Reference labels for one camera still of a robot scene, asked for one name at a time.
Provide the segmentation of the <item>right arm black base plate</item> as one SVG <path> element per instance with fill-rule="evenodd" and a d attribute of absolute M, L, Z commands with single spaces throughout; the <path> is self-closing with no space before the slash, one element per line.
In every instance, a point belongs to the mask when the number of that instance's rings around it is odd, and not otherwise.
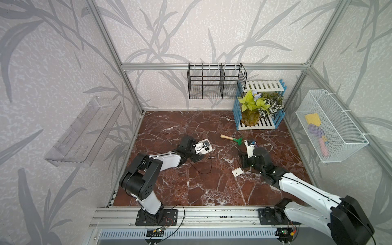
<path fill-rule="evenodd" d="M 289 220 L 283 211 L 276 211 L 271 207 L 259 208 L 257 213 L 261 225 L 301 225 L 301 223 Z"/>

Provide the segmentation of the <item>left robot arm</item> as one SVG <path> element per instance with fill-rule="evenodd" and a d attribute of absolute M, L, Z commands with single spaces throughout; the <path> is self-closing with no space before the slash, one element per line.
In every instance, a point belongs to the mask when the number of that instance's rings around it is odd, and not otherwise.
<path fill-rule="evenodd" d="M 158 215 L 163 210 L 161 201 L 154 193 L 159 174 L 177 168 L 188 160 L 198 162 L 212 151 L 209 140 L 196 141 L 191 136 L 183 137 L 173 151 L 158 155 L 138 153 L 126 168 L 119 185 L 127 195 L 134 197 L 148 215 Z"/>

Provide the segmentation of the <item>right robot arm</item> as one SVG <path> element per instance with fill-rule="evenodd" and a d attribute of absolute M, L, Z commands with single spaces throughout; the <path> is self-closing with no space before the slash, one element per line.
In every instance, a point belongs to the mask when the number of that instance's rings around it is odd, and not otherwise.
<path fill-rule="evenodd" d="M 284 198 L 273 208 L 263 208 L 261 224 L 302 224 L 324 233 L 337 245 L 365 245 L 375 240 L 371 222 L 353 197 L 330 194 L 275 166 L 265 148 L 253 149 L 252 156 L 237 152 L 242 168 L 255 170 L 267 184 L 305 203 Z"/>

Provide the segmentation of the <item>white battery cover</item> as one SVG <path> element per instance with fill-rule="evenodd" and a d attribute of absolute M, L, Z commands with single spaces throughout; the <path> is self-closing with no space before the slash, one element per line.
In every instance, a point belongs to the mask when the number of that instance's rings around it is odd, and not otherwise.
<path fill-rule="evenodd" d="M 243 169 L 241 167 L 238 167 L 232 171 L 232 174 L 234 177 L 238 177 L 244 173 Z"/>

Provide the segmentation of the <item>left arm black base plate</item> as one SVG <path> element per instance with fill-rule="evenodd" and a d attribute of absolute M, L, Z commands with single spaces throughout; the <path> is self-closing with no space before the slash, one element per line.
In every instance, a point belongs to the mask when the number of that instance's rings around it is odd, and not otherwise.
<path fill-rule="evenodd" d="M 175 226 L 178 219 L 177 209 L 160 209 L 156 214 L 150 214 L 140 209 L 138 211 L 136 226 Z"/>

